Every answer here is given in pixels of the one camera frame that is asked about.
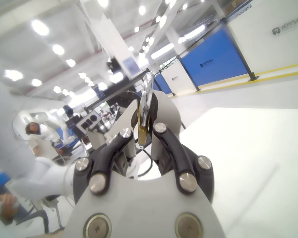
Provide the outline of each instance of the white sleeve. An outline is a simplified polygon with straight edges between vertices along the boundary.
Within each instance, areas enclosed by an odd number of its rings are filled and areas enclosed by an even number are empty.
[[[34,147],[36,147],[38,145],[38,143],[36,142],[36,140],[33,137],[29,138],[29,140],[27,142],[32,150]]]

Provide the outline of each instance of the blue partition panel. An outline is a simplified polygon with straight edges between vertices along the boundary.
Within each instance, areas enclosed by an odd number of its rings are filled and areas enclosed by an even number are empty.
[[[171,90],[166,82],[166,80],[162,77],[162,74],[159,74],[157,75],[155,78],[156,82],[159,84],[159,86],[161,87],[162,91],[165,93],[165,94],[170,94],[171,93]],[[156,84],[153,85],[153,88],[155,90],[158,90],[158,86]]]
[[[224,29],[194,48],[182,62],[197,86],[247,73]]]

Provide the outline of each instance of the hand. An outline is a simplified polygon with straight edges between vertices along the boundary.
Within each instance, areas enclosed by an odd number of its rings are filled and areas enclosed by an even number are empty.
[[[56,152],[58,153],[58,154],[63,154],[63,150],[61,150],[61,149],[56,149]]]
[[[1,214],[6,220],[13,219],[14,215],[18,212],[19,207],[14,208],[17,198],[11,194],[0,195]]]

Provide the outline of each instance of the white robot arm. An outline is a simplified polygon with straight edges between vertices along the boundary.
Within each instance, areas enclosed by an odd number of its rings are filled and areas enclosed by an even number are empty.
[[[47,158],[35,157],[13,130],[13,107],[11,95],[0,82],[0,169],[13,179],[13,189],[31,200],[72,194],[74,165],[62,167]]]

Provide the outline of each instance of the display board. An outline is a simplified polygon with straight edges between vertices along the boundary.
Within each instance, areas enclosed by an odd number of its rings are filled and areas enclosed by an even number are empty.
[[[197,86],[247,73],[224,29],[194,48],[182,62]]]
[[[195,92],[195,86],[185,72],[180,61],[175,61],[171,66],[162,71],[162,76],[175,94]]]
[[[162,77],[161,74],[157,75],[154,79],[159,84],[159,86],[161,87],[162,91],[165,94],[171,94],[172,93],[171,90],[170,90],[170,87],[168,86],[168,84],[166,83],[166,81],[164,80],[164,78]],[[158,86],[155,83],[153,84],[153,88],[157,91],[160,91]]]

